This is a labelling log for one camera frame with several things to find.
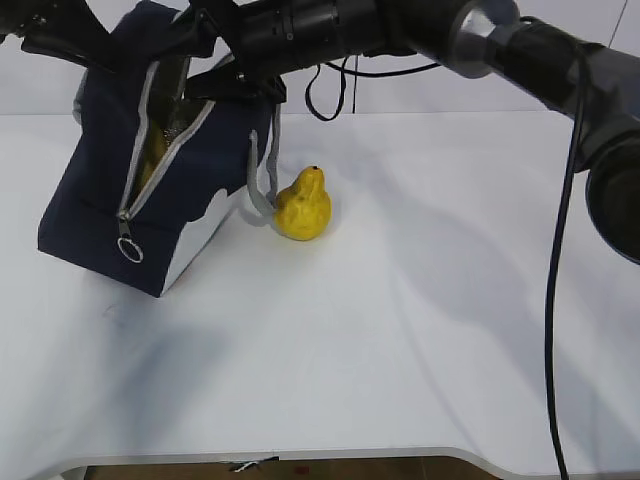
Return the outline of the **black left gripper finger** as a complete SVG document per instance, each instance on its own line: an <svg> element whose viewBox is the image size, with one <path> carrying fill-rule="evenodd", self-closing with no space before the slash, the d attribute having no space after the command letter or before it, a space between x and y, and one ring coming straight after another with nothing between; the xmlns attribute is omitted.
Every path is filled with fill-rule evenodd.
<svg viewBox="0 0 640 480"><path fill-rule="evenodd" d="M1 0L1 38L23 52L116 72L123 50L85 1Z"/></svg>

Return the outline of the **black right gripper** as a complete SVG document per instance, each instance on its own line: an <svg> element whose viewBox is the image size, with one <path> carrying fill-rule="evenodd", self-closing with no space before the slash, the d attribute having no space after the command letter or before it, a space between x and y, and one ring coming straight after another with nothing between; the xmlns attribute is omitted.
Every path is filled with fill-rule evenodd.
<svg viewBox="0 0 640 480"><path fill-rule="evenodd" d="M205 58L222 39L232 59L189 78L184 95L283 103L283 74L353 54L357 41L348 28L359 14L358 1L191 1L185 53Z"/></svg>

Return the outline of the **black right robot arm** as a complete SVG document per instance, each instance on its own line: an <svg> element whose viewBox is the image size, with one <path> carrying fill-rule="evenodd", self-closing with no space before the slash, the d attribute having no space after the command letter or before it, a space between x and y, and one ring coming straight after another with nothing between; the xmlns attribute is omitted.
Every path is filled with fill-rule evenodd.
<svg viewBox="0 0 640 480"><path fill-rule="evenodd" d="M420 54L468 78L497 74L577 126L576 172L603 240L639 258L639 60L524 16L512 1L194 1L187 52L217 40L229 64L192 77L194 99L285 96L279 76L355 55Z"/></svg>

